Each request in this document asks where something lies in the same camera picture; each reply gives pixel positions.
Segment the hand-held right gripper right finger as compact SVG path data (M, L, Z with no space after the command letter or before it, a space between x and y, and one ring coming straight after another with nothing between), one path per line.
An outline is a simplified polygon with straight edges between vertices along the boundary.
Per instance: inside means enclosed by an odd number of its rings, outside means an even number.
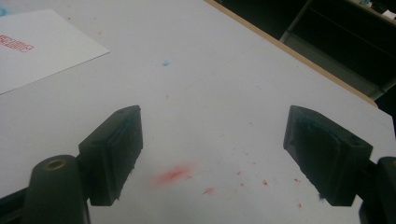
M350 206L373 146L317 111L290 107L283 148L332 206Z

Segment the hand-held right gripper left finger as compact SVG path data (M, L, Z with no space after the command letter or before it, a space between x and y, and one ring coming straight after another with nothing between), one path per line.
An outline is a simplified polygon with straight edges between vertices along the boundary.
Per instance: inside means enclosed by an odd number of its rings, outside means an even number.
M111 206L143 148L141 108L119 109L79 145L78 162L94 206Z

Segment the white table cover board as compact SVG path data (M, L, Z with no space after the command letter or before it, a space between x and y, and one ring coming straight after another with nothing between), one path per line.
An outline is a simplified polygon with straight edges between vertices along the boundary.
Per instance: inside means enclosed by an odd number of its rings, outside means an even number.
M50 8L107 54L0 95L0 198L33 167L139 105L144 147L92 224L360 224L283 148L289 109L314 109L396 155L390 117L203 0L7 0Z

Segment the white paper sheet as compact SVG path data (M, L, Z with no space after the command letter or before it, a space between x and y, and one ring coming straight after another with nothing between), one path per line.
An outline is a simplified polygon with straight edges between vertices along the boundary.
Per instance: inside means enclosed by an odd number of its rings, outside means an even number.
M0 17L0 94L107 53L51 9Z

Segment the dark metal shelf frame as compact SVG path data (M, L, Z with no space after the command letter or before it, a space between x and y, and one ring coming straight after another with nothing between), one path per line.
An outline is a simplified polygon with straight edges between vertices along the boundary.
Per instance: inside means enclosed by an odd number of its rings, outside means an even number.
M372 99L396 86L396 20L359 0L304 0L281 41Z

